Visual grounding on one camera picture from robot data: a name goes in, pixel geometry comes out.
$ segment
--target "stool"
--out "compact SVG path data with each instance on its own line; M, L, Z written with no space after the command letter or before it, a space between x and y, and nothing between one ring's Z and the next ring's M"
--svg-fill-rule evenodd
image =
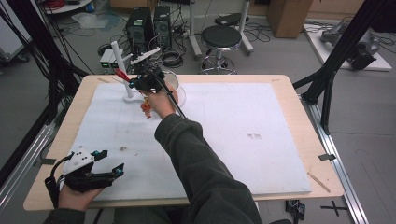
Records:
M201 61L200 74L207 74L209 72L217 72L217 74L236 74L233 70L233 61L223 57L221 53L223 51L230 51L238 49L241 44L241 34L225 25L209 26L205 28L201 33L201 41L204 46L209 48L206 53L206 57ZM211 56L211 51L216 52L216 56Z

